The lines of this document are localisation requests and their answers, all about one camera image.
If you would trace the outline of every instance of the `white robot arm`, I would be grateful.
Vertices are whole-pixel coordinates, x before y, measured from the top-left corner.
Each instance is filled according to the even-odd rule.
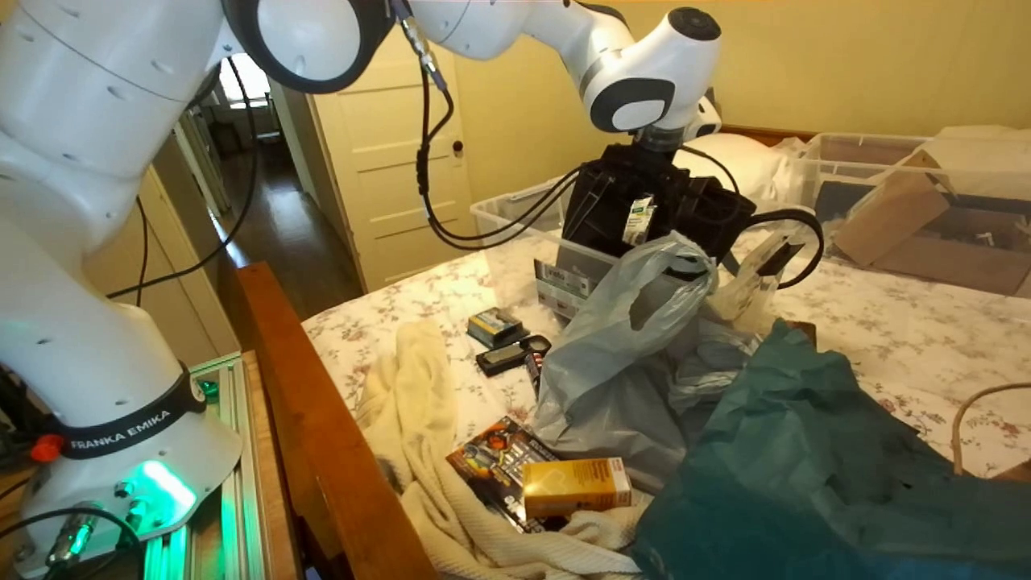
[[[183,525],[235,468],[241,442],[197,411],[148,313],[103,300],[84,254],[123,230],[143,171],[228,52],[296,90],[342,90],[377,52],[397,0],[15,0],[0,25],[0,367],[64,425],[64,459],[24,517],[101,510],[137,539]],[[718,56],[718,25],[674,9],[644,42],[566,0],[409,0],[437,46],[492,59],[514,36],[550,46],[600,129],[681,142]],[[30,527],[22,574],[59,554],[67,522]]]

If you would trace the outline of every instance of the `white door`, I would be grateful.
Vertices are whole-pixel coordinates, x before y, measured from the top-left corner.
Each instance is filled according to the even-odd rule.
[[[454,80],[452,59],[437,56],[437,66],[447,80]],[[342,94],[315,98],[311,104],[364,287],[372,290],[454,257],[454,253],[424,227],[416,187],[423,80],[405,38],[394,33],[358,84]],[[443,101],[434,94],[430,126],[442,114]],[[473,231],[462,149],[456,111],[430,145],[428,189],[434,212],[447,230]]]

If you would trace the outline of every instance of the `green fabric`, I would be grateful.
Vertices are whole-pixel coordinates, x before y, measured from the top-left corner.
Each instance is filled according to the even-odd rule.
[[[954,478],[776,324],[632,544],[648,577],[1031,577],[1031,487]]]

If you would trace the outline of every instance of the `blanket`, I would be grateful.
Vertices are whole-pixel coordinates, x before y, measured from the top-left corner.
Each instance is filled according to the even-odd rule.
[[[521,535],[456,478],[447,463],[454,389],[434,324],[400,329],[397,350],[370,367],[354,417],[442,577],[638,577],[623,548],[651,496],[638,492],[632,506],[610,514],[572,514],[559,531]]]

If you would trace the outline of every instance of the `plastic bag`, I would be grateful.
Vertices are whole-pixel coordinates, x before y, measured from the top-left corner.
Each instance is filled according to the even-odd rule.
[[[676,231],[615,260],[549,350],[539,437],[623,459],[638,489],[658,489],[747,357],[709,313],[712,287],[712,257]]]
[[[1031,487],[958,478],[776,324],[638,522],[644,577],[1031,577]]]

